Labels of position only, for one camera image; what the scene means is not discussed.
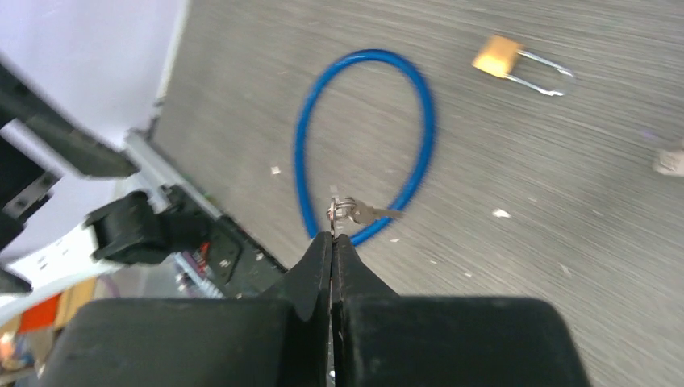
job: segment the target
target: silver key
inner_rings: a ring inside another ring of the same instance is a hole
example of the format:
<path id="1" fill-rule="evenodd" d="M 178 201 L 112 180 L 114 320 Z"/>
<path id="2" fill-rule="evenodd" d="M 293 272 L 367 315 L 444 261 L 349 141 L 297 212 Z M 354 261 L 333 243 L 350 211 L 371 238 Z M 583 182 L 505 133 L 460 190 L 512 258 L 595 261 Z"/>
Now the silver key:
<path id="1" fill-rule="evenodd" d="M 401 211 L 373 208 L 358 200 L 355 202 L 356 205 L 349 211 L 349 218 L 355 223 L 370 224 L 385 217 L 392 219 L 402 217 Z"/>

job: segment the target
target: white wall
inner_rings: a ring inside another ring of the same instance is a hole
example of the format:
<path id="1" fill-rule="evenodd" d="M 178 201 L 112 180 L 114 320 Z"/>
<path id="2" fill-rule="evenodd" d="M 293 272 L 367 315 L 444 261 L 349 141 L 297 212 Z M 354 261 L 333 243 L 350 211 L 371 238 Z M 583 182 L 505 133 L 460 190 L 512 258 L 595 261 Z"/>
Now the white wall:
<path id="1" fill-rule="evenodd" d="M 146 127 L 188 0 L 0 0 L 0 56 L 52 104 L 119 147 Z M 0 253 L 23 256 L 112 199 L 113 181 L 78 176 L 17 124 L 0 135 L 62 174 L 52 199 Z"/>

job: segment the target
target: padlock shackle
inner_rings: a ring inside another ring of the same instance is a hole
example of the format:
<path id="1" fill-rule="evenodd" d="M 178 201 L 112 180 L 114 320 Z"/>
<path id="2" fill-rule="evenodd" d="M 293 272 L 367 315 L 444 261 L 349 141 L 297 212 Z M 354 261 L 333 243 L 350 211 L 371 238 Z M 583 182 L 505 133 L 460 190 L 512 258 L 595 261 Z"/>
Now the padlock shackle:
<path id="1" fill-rule="evenodd" d="M 549 90 L 549 89 L 544 89 L 543 87 L 535 85 L 531 82 L 525 81 L 522 78 L 518 78 L 515 75 L 507 74 L 506 79 L 511 80 L 513 82 L 520 83 L 521 85 L 525 85 L 525 86 L 529 87 L 530 89 L 534 89 L 534 90 L 536 90 L 536 91 L 538 91 L 544 95 L 548 95 L 548 96 L 552 96 L 552 97 L 553 96 L 565 95 L 566 93 L 568 93 L 570 87 L 574 84 L 575 76 L 574 76 L 573 72 L 570 71 L 569 69 L 559 65 L 558 63 L 554 63 L 550 60 L 544 59 L 541 56 L 535 55 L 529 51 L 518 50 L 518 54 L 521 56 L 525 56 L 526 58 L 532 59 L 534 61 L 540 62 L 543 65 L 547 65 L 547 66 L 554 68 L 556 71 L 558 71 L 559 73 L 561 73 L 563 75 L 565 82 L 561 85 L 561 87 L 559 87 L 557 89 Z"/>

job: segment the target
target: blue cable lock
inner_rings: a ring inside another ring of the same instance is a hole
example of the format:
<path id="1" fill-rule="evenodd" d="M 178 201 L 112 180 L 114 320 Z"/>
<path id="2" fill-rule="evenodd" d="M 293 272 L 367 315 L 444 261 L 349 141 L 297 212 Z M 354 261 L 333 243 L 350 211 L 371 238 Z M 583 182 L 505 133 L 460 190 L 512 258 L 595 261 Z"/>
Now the blue cable lock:
<path id="1" fill-rule="evenodd" d="M 299 115 L 297 130 L 294 133 L 294 183 L 297 186 L 299 208 L 302 212 L 304 227 L 307 229 L 307 233 L 311 238 L 315 237 L 316 234 L 321 231 L 318 221 L 316 220 L 316 213 L 314 212 L 311 203 L 306 173 L 307 159 L 305 151 L 307 129 L 309 127 L 311 113 L 315 108 L 320 94 L 325 90 L 325 87 L 335 75 L 349 66 L 367 60 L 387 63 L 401 71 L 409 80 L 411 80 L 415 92 L 418 94 L 421 105 L 423 106 L 423 143 L 420 146 L 418 158 L 416 159 L 413 171 L 388 208 L 401 211 L 408 206 L 409 202 L 411 202 L 411 199 L 418 191 L 432 158 L 436 136 L 435 104 L 432 101 L 430 88 L 420 71 L 406 58 L 385 50 L 361 50 L 341 57 L 337 62 L 331 64 L 311 87 L 311 90 L 304 101 L 302 112 Z M 354 246 L 361 245 L 367 239 L 374 237 L 378 232 L 390 224 L 391 221 L 391 218 L 382 218 L 375 221 L 373 224 L 352 235 L 352 244 Z"/>

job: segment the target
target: brass padlock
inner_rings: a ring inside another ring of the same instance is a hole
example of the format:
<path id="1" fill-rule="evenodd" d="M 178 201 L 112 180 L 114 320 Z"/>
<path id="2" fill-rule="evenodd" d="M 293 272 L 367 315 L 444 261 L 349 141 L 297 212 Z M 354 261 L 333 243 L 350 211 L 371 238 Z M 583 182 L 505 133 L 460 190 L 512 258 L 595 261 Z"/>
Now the brass padlock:
<path id="1" fill-rule="evenodd" d="M 534 89 L 545 95 L 565 95 L 574 80 L 573 72 L 559 64 L 553 63 L 550 60 L 546 60 L 523 49 L 524 46 L 514 40 L 494 35 L 490 38 L 485 47 L 482 48 L 478 56 L 475 57 L 475 60 L 473 60 L 473 67 L 495 77 L 506 78 L 513 82 L 518 82 L 521 85 L 525 85 L 530 89 Z M 515 66 L 515 62 L 517 62 L 518 58 L 521 56 L 525 56 L 554 68 L 565 78 L 565 87 L 554 90 L 544 89 L 531 82 L 525 81 L 524 79 L 520 79 L 515 75 L 511 75 L 511 70 Z"/>

